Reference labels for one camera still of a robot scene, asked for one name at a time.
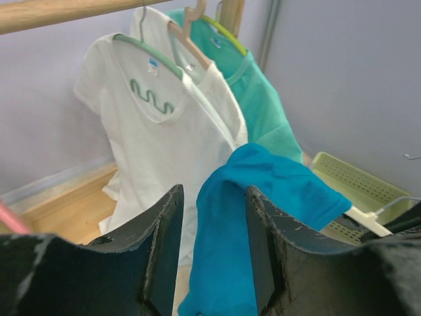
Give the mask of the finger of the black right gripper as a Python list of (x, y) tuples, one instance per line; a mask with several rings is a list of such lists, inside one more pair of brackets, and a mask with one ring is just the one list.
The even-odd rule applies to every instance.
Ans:
[[(393, 207), (395, 204), (400, 203), (401, 200), (394, 200), (381, 209), (377, 211), (377, 213), (382, 214), (387, 209)], [(410, 209), (407, 209), (402, 215), (399, 215), (393, 221), (382, 224), (384, 228), (390, 231), (392, 234), (398, 234), (405, 230), (412, 229), (416, 226), (420, 226), (420, 200), (410, 200), (416, 201), (417, 203), (414, 204)], [(376, 240), (382, 237), (379, 237), (374, 232), (367, 232), (361, 236), (361, 244), (369, 242), (371, 240)]]

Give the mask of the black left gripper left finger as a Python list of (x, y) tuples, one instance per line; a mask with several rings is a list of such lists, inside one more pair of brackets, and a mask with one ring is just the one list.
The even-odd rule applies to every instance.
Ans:
[(184, 214), (177, 184), (88, 245), (1, 236), (2, 315), (171, 315)]

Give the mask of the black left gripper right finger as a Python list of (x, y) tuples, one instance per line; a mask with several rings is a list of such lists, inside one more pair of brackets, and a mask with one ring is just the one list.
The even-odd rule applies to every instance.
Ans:
[(329, 238), (248, 189), (259, 315), (419, 315), (420, 235)]

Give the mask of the cream hanger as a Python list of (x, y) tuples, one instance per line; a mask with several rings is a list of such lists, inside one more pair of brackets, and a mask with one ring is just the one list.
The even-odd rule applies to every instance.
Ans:
[[(400, 201), (401, 203), (402, 201), (420, 200), (420, 198), (412, 197), (412, 196), (401, 196), (394, 200), (401, 200)], [(360, 209), (352, 206), (350, 210), (346, 211), (344, 214), (338, 217), (335, 221), (337, 223), (340, 223), (344, 227), (347, 227), (350, 230), (365, 228), (369, 232), (374, 232), (379, 237), (385, 237), (385, 236), (391, 235), (392, 233), (388, 231), (386, 228), (384, 228), (381, 223), (378, 222), (380, 216), (383, 213), (379, 214), (377, 213), (377, 211), (364, 213)]]

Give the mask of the blue t-shirt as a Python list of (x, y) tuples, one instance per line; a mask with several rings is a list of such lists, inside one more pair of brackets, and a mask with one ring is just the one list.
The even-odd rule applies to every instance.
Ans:
[(237, 148), (197, 196), (198, 227), (189, 290), (180, 315), (256, 315), (248, 189), (314, 230), (322, 230), (352, 203), (308, 167), (265, 147)]

